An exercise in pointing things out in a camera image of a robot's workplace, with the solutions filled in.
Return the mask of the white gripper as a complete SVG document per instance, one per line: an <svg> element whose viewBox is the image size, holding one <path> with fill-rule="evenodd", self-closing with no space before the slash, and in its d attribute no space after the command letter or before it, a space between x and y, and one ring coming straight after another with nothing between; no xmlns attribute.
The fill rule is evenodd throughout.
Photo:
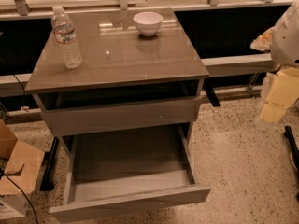
<svg viewBox="0 0 299 224"><path fill-rule="evenodd" d="M270 50L272 60L277 63L299 66L299 1L293 1L274 28L259 35L250 47L263 52ZM263 80L255 126L265 129L278 123L298 100L298 68L268 73Z"/></svg>

